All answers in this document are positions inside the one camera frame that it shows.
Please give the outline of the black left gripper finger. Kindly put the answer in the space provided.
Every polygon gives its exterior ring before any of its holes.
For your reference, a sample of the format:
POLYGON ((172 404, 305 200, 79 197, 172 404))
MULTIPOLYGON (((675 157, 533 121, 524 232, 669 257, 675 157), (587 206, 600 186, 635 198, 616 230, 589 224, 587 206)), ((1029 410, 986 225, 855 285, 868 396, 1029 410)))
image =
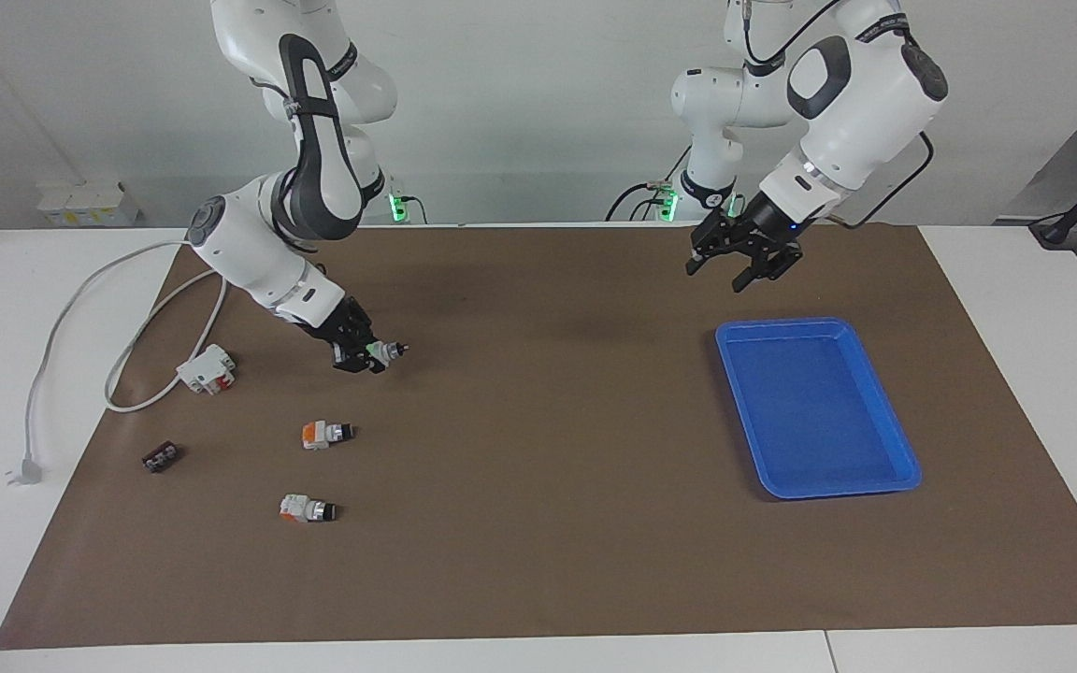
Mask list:
POLYGON ((691 235, 691 256, 685 263, 685 274, 693 277, 700 271, 707 261, 735 251, 735 239, 730 234, 691 235))
POLYGON ((758 251, 752 257, 751 264, 732 280, 732 291, 735 294, 743 293, 754 282, 768 279, 777 280, 783 274, 789 271, 792 265, 802 260, 802 249, 799 246, 787 246, 780 251, 772 252, 758 251))

